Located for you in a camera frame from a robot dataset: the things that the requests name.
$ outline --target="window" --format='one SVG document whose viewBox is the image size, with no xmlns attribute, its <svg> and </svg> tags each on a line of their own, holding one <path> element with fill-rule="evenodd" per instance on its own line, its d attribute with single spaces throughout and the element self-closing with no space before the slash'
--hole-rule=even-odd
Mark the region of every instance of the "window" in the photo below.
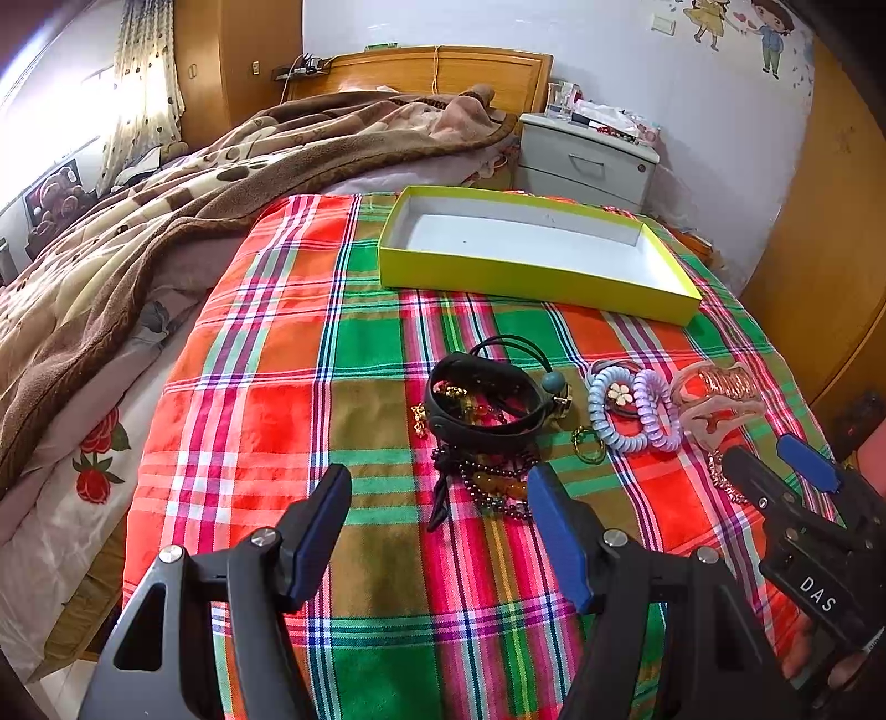
<svg viewBox="0 0 886 720">
<path fill-rule="evenodd" d="M 0 128 L 0 207 L 113 122 L 113 67 L 13 104 Z"/>
</svg>

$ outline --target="curtain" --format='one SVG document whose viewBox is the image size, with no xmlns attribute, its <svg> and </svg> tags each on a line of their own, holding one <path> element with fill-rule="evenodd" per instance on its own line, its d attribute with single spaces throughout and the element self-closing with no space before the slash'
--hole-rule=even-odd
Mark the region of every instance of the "curtain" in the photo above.
<svg viewBox="0 0 886 720">
<path fill-rule="evenodd" d="M 126 0 L 114 57 L 116 118 L 105 140 L 98 194 L 150 150 L 182 139 L 173 0 Z"/>
</svg>

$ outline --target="white flower charm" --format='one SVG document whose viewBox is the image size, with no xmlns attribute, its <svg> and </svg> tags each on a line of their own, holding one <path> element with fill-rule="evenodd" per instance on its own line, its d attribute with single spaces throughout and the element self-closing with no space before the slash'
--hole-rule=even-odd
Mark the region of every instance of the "white flower charm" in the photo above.
<svg viewBox="0 0 886 720">
<path fill-rule="evenodd" d="M 617 382 L 613 382 L 610 385 L 609 391 L 606 393 L 606 396 L 615 401 L 615 404 L 618 407 L 625 407 L 625 405 L 629 405 L 633 402 L 633 395 L 631 395 L 631 388 L 627 385 L 619 385 Z"/>
</svg>

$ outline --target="open box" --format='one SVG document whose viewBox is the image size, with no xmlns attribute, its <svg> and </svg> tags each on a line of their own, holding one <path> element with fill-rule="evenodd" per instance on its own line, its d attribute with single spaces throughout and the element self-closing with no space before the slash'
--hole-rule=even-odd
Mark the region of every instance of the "open box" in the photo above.
<svg viewBox="0 0 886 720">
<path fill-rule="evenodd" d="M 378 242 L 385 287 L 564 302 L 685 325 L 701 295 L 645 224 L 517 193 L 412 186 Z"/>
</svg>

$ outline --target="light switch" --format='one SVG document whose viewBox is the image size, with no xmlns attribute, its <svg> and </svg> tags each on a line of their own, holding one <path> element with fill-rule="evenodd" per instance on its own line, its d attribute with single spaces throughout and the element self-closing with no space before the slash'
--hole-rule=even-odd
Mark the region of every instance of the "light switch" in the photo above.
<svg viewBox="0 0 886 720">
<path fill-rule="evenodd" d="M 661 15 L 653 15 L 652 16 L 652 29 L 657 30 L 659 33 L 664 33 L 665 35 L 673 35 L 674 30 L 677 28 L 677 23 L 673 20 L 669 20 L 667 18 L 663 18 Z"/>
</svg>

